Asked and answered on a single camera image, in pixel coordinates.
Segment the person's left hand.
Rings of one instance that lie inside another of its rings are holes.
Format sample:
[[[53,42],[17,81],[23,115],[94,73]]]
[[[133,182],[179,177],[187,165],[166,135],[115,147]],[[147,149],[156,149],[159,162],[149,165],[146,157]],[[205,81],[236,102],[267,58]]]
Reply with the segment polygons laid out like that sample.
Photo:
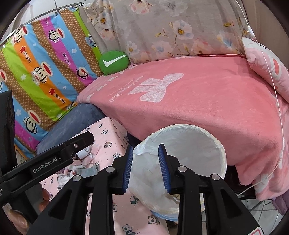
[[[50,193],[41,184],[35,185],[13,198],[7,216],[20,234],[27,234],[49,200]]]

